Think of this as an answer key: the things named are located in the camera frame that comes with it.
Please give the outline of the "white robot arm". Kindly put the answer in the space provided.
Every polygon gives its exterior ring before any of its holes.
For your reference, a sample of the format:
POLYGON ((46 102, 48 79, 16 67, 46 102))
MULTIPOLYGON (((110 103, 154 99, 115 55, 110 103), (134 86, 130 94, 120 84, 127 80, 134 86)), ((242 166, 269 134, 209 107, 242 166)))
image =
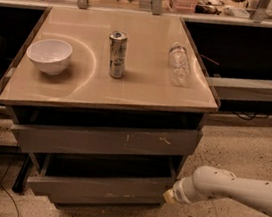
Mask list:
POLYGON ((201 166, 164 194, 166 203, 230 198, 272 217, 272 181, 236 177, 231 171, 201 166))

